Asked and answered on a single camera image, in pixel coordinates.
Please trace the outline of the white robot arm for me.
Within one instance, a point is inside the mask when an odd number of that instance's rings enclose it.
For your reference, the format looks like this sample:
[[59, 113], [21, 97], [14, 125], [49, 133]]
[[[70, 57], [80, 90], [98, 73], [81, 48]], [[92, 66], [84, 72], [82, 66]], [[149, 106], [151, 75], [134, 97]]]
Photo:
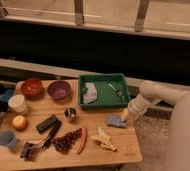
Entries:
[[175, 107], [188, 94], [190, 91], [170, 88], [153, 81], [144, 81], [140, 85], [138, 95], [128, 103], [127, 111], [121, 115], [121, 120], [135, 121], [143, 116], [149, 107], [160, 101]]

